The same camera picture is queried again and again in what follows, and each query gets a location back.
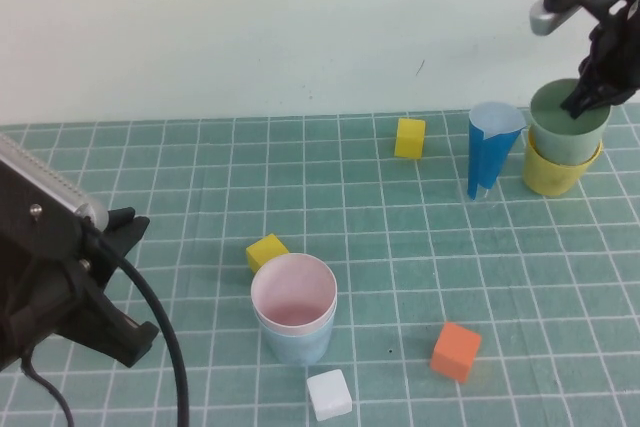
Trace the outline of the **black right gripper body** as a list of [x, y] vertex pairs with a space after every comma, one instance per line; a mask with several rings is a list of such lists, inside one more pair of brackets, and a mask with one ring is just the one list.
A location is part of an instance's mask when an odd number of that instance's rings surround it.
[[596, 20], [579, 69], [583, 97], [631, 97], [639, 90], [639, 0], [583, 0]]

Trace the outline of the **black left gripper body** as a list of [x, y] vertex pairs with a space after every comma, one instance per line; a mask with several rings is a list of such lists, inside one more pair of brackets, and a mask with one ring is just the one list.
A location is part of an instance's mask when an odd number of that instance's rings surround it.
[[1, 169], [1, 368], [52, 334], [75, 338], [84, 299], [83, 221]]

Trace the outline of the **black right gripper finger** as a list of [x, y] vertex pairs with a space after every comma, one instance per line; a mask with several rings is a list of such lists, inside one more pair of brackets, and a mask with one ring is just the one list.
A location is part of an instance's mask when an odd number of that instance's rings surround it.
[[578, 79], [575, 87], [562, 101], [561, 108], [572, 119], [578, 119], [584, 113], [597, 107], [597, 98], [591, 86], [583, 79]]
[[595, 109], [619, 106], [630, 99], [630, 89], [601, 86], [596, 91], [596, 97], [597, 101], [594, 104]]

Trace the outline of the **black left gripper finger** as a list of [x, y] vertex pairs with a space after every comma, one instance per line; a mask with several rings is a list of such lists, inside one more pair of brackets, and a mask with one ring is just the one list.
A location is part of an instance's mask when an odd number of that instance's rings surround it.
[[61, 336], [126, 367], [150, 350], [158, 333], [151, 322], [137, 323], [117, 309], [91, 278], [84, 281], [79, 304], [59, 326]]
[[150, 219], [139, 216], [133, 207], [108, 211], [103, 230], [82, 222], [81, 257], [88, 260], [90, 276], [99, 287], [106, 287], [129, 252], [143, 239]]

